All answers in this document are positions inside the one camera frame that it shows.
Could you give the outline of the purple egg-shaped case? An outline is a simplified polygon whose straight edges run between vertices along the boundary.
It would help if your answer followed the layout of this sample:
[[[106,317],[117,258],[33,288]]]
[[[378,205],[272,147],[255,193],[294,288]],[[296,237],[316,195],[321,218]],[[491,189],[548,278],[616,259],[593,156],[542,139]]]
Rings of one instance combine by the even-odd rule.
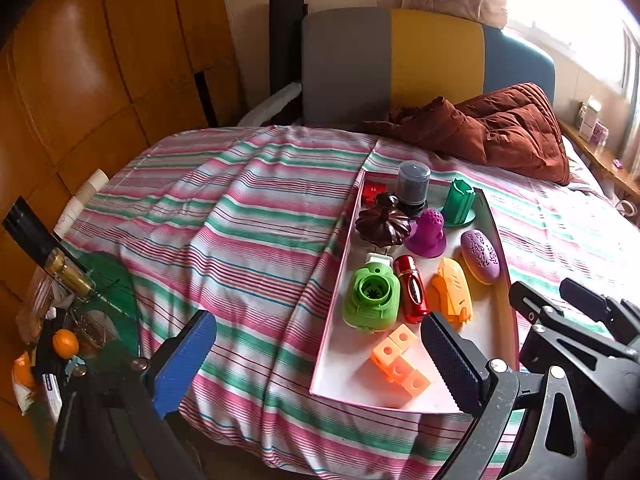
[[[460,246],[462,258],[474,278],[484,285],[494,284],[500,275],[500,262],[487,236],[476,229],[465,231]]]

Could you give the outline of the orange linked cubes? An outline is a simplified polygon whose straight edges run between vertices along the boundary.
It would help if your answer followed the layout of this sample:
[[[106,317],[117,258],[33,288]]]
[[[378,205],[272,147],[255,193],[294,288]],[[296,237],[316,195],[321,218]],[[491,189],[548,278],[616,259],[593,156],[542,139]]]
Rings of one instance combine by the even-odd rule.
[[[405,324],[386,336],[370,353],[371,362],[391,384],[403,388],[413,399],[431,385],[431,381],[408,361],[406,353],[416,342],[416,334]]]

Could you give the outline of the yellow orange plastic tool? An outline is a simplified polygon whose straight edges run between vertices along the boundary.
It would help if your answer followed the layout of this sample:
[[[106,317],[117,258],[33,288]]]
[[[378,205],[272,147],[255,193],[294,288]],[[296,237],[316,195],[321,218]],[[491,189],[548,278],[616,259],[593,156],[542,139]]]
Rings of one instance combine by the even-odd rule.
[[[456,260],[441,258],[430,281],[435,292],[435,307],[454,327],[470,322],[473,305],[468,282]]]

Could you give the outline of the red cylindrical toy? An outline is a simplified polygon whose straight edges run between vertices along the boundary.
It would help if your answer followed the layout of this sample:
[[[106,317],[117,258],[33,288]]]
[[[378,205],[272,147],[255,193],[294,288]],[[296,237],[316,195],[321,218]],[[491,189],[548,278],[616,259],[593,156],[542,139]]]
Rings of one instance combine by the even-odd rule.
[[[393,262],[393,269],[400,283],[400,308],[410,324],[420,324],[428,315],[422,278],[412,255],[401,255]]]

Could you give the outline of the green plug-in device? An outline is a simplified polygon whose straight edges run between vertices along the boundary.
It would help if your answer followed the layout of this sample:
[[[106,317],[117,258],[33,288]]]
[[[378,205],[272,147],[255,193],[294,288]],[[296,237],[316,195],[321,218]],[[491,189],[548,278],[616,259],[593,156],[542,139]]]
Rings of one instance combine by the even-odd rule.
[[[399,304],[400,283],[393,259],[369,252],[364,265],[354,271],[349,281],[343,321],[362,332],[384,332],[396,323]]]

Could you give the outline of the green plastic holder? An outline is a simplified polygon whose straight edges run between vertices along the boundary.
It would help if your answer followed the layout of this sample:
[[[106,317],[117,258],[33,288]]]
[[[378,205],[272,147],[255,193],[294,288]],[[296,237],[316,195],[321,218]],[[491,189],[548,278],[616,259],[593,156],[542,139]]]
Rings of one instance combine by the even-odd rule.
[[[447,229],[468,226],[475,219],[474,202],[474,188],[465,180],[452,180],[444,206],[440,211],[444,217],[444,226]]]

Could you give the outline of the magenta plastic cone toy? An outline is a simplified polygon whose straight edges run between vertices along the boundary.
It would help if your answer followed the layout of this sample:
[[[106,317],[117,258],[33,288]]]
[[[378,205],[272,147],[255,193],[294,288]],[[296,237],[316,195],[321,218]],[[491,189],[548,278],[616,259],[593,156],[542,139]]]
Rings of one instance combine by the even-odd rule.
[[[406,247],[410,252],[423,258],[441,256],[447,246],[444,222],[444,217],[439,210],[425,209],[416,220],[414,230],[405,242]]]

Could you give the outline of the dark brown flower ornament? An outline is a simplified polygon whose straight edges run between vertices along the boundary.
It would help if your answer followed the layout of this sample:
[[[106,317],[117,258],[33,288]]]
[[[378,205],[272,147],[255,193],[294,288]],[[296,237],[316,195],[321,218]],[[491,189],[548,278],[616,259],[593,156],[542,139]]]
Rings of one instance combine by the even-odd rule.
[[[399,246],[411,234],[411,221],[398,208],[398,197],[383,192],[375,197],[375,205],[363,209],[355,222],[360,237],[377,248]]]

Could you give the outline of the red toy block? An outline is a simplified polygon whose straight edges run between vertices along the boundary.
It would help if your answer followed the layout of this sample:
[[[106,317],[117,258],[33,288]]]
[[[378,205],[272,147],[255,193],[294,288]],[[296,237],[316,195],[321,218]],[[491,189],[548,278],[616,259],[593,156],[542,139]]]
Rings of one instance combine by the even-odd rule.
[[[376,206],[378,196],[387,191],[387,185],[381,182],[366,181],[363,183],[360,195],[360,206],[362,208],[373,208]]]

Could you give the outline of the orange fruit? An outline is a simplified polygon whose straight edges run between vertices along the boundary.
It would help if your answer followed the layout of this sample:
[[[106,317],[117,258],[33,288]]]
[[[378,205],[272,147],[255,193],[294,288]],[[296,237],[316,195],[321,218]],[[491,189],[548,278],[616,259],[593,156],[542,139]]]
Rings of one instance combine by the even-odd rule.
[[[52,344],[55,353],[64,360],[70,360],[77,356],[79,352],[79,341],[77,336],[66,328],[57,330],[52,337]]]

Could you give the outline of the pink rimmed white tray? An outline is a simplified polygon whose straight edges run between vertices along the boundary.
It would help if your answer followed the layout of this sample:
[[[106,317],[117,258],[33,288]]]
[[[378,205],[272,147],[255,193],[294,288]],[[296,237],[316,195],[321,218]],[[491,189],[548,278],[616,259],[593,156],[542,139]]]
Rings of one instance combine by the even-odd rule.
[[[412,229],[418,242],[378,248],[356,223],[370,214],[394,226],[392,174],[357,178],[344,255],[338,270],[310,392],[356,408],[456,414],[459,409],[420,341],[430,312],[445,315],[490,358],[518,367],[518,330],[508,301],[509,272],[494,218],[481,190],[465,224],[440,220],[449,185],[431,180],[427,208]]]

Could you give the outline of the wooden side table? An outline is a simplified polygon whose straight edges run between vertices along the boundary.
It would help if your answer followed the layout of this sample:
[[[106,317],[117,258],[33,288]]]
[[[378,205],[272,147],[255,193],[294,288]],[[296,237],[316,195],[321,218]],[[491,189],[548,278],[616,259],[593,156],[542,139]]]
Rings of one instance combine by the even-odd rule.
[[[574,127],[567,125],[562,120],[559,121],[559,124],[564,136],[587,157],[590,164],[593,164],[606,180],[612,181],[616,188],[623,190],[635,203],[638,203],[639,185],[631,173],[625,168],[617,166],[616,158],[606,148],[595,148],[583,139]]]

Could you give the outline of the striped bed cover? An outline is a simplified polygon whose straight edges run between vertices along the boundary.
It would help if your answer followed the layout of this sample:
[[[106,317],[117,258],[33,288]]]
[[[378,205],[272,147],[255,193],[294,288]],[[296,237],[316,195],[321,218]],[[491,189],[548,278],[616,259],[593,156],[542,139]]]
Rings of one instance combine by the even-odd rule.
[[[323,479],[427,479],[458,443],[464,416],[391,415],[309,392],[358,174],[410,159],[483,190],[515,281],[551,299],[574,278],[638,300],[639,233],[585,170],[559,186],[333,129],[170,136],[111,178],[66,243],[126,264],[145,351],[194,310],[215,315],[216,342],[180,408],[207,466],[228,478],[253,461]]]

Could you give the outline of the purple small box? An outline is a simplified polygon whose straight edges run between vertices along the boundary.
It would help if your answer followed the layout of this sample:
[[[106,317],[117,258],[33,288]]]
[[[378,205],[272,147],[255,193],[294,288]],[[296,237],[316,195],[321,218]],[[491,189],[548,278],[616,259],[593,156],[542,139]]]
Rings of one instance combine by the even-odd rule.
[[[589,143],[593,146],[605,146],[606,140],[608,140],[608,127],[597,120],[593,126]]]

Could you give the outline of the rust brown quilted blanket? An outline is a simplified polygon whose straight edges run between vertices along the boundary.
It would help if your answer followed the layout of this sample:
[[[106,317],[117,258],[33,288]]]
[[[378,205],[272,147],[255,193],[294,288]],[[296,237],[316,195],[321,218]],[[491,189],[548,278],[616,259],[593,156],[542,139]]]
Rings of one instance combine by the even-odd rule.
[[[570,183],[561,127],[548,96],[533,82],[458,104],[439,96],[385,120],[360,122],[357,130],[475,165],[559,185]]]

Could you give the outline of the white carton box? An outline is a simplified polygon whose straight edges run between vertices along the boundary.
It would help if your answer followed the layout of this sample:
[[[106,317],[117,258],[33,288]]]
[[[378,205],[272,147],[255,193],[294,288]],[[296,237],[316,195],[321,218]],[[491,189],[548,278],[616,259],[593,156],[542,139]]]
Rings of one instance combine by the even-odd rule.
[[[578,118],[579,118],[579,126],[578,133],[579,135],[586,141],[589,142],[593,126],[599,119],[599,114],[601,111],[602,105],[601,103],[595,99],[593,96],[582,103],[582,107],[580,108]]]

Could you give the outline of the dark bottle with gold neck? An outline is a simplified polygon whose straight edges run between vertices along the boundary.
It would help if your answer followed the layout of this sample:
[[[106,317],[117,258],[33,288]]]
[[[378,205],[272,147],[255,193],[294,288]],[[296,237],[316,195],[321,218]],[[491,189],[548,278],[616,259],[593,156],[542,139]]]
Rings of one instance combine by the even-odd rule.
[[[80,264],[30,208],[23,196],[18,196],[2,226],[14,242],[51,278],[77,298],[90,299],[96,284]]]

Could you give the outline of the grey yellow blue headboard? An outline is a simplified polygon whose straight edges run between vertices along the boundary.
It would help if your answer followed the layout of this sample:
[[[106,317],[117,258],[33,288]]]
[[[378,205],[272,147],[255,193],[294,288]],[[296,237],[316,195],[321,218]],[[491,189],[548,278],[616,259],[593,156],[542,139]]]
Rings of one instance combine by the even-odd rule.
[[[303,121],[348,128],[438,96],[459,103],[533,82],[552,99],[552,57],[502,29],[426,11],[344,8],[303,20]]]

